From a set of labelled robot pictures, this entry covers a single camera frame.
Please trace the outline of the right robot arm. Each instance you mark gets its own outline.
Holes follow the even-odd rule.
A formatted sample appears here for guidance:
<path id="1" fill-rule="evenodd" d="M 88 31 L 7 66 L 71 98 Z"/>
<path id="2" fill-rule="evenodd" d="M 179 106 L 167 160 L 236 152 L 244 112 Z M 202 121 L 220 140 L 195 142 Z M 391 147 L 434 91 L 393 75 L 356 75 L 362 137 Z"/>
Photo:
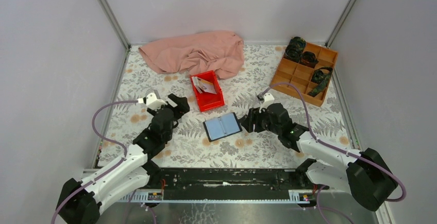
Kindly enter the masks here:
<path id="1" fill-rule="evenodd" d="M 399 185 L 377 151 L 322 142 L 309 128 L 293 122 L 282 104 L 250 108 L 238 121 L 249 133 L 269 131 L 277 135 L 284 147 L 310 155 L 295 169 L 300 188 L 308 189 L 314 184 L 335 188 L 351 194 L 367 210 L 376 211 Z"/>

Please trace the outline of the rolled dark belt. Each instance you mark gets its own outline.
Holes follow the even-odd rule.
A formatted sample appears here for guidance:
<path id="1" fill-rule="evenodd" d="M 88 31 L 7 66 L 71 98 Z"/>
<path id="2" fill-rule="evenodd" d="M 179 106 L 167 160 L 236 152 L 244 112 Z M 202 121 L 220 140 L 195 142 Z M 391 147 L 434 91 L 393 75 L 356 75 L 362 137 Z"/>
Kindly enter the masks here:
<path id="1" fill-rule="evenodd" d="M 299 63 L 301 59 L 301 55 L 304 52 L 304 49 L 307 45 L 307 42 L 298 36 L 293 37 L 289 44 L 287 45 L 283 57 L 290 61 Z"/>
<path id="2" fill-rule="evenodd" d="M 315 66 L 318 64 L 318 59 L 315 53 L 311 51 L 305 51 L 302 53 L 299 63 L 306 67 L 315 68 Z"/>

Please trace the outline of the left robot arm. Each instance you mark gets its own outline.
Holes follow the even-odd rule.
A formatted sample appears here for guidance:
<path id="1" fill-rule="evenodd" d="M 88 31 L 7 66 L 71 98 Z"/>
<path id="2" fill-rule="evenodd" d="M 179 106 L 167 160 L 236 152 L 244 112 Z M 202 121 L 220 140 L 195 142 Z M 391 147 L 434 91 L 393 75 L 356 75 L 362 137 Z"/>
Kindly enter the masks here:
<path id="1" fill-rule="evenodd" d="M 188 99 L 169 94 L 164 101 L 152 91 L 133 103 L 146 105 L 153 116 L 149 125 L 129 146 L 113 141 L 122 147 L 122 155 L 93 174 L 79 181 L 71 178 L 63 185 L 52 223 L 58 216 L 66 223 L 96 223 L 108 207 L 128 193 L 159 184 L 160 168 L 152 159 L 173 138 L 178 121 L 190 111 Z"/>

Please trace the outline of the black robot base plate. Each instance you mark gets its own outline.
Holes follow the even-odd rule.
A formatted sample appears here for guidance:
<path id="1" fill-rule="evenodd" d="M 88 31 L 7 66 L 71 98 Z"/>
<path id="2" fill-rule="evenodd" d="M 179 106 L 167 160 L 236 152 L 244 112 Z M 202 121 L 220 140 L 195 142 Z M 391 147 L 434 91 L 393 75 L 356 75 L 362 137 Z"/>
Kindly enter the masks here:
<path id="1" fill-rule="evenodd" d="M 166 201 L 293 201 L 319 185 L 295 169 L 164 168 L 141 190 L 163 194 Z"/>

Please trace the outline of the stack of cards in bin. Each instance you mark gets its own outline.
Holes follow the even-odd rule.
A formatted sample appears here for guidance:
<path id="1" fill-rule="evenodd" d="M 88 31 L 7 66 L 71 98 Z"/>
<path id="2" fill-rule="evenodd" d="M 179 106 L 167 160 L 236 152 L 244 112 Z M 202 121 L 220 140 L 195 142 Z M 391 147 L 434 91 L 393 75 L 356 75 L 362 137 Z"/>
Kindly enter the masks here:
<path id="1" fill-rule="evenodd" d="M 193 85 L 196 88 L 196 90 L 198 91 L 198 93 L 203 93 L 203 89 L 202 89 L 202 85 L 201 82 L 198 80 L 198 78 L 196 76 L 192 77 L 192 81 L 193 81 Z"/>

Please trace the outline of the pink cloth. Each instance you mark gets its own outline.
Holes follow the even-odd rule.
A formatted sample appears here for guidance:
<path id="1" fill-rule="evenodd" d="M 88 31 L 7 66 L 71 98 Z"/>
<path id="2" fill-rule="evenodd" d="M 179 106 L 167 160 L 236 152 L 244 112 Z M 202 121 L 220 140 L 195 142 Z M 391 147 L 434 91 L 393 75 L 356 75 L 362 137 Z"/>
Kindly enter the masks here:
<path id="1" fill-rule="evenodd" d="M 213 71 L 219 79 L 236 76 L 244 64 L 244 40 L 233 31 L 210 31 L 165 38 L 139 47 L 158 74 Z"/>

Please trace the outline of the red plastic bin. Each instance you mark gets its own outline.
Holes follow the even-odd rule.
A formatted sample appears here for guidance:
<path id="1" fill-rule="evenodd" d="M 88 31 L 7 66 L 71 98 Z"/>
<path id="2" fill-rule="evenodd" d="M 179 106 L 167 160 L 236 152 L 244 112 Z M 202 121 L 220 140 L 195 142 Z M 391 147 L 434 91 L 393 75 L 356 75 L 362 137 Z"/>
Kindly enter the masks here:
<path id="1" fill-rule="evenodd" d="M 217 94 L 198 93 L 198 91 L 193 85 L 193 81 L 192 81 L 193 76 L 196 76 L 199 81 L 203 79 L 205 81 L 213 83 Z M 190 76 L 190 80 L 200 112 L 209 111 L 225 105 L 223 92 L 214 71 L 207 71 L 193 76 Z"/>

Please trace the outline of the rolled dark belt top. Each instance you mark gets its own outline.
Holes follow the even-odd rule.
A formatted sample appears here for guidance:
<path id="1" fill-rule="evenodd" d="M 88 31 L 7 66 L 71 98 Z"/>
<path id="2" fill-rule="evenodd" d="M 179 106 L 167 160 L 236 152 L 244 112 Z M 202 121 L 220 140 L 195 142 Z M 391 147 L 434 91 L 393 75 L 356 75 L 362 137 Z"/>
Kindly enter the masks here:
<path id="1" fill-rule="evenodd" d="M 307 42 L 298 36 L 293 37 L 289 44 L 287 45 L 283 57 L 290 61 L 299 63 L 301 59 L 301 55 L 304 52 L 304 49 L 307 45 Z"/>

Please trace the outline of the rolled dark belt middle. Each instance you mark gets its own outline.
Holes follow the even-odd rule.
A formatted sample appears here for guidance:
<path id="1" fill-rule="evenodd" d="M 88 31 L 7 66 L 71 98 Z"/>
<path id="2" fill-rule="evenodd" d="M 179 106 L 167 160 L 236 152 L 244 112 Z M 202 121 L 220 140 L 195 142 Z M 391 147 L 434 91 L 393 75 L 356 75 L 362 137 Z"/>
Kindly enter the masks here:
<path id="1" fill-rule="evenodd" d="M 302 53 L 299 63 L 306 67 L 315 68 L 315 66 L 318 64 L 318 59 L 315 53 L 311 51 L 305 51 Z"/>

